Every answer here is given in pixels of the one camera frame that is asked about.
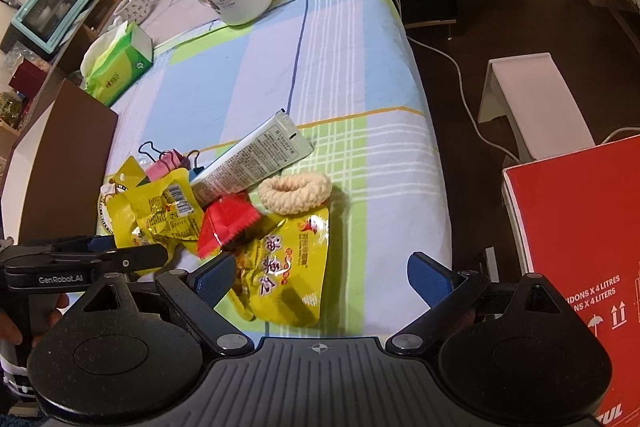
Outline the person's hand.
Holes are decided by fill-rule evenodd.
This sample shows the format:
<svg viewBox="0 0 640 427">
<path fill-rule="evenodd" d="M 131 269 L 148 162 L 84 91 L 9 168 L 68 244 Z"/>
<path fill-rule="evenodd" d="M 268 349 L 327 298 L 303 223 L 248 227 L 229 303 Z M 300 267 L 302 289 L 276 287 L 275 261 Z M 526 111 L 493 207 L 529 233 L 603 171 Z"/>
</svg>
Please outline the person's hand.
<svg viewBox="0 0 640 427">
<path fill-rule="evenodd" d="M 44 334 L 61 320 L 63 316 L 62 310 L 66 309 L 69 305 L 70 298 L 68 298 L 66 294 L 58 296 L 58 300 L 56 300 L 53 309 L 46 314 L 47 326 L 44 332 L 39 335 L 32 334 L 32 347 L 36 347 Z M 7 341 L 14 346 L 19 346 L 23 341 L 22 332 L 4 311 L 0 312 L 0 338 L 2 341 Z"/>
</svg>

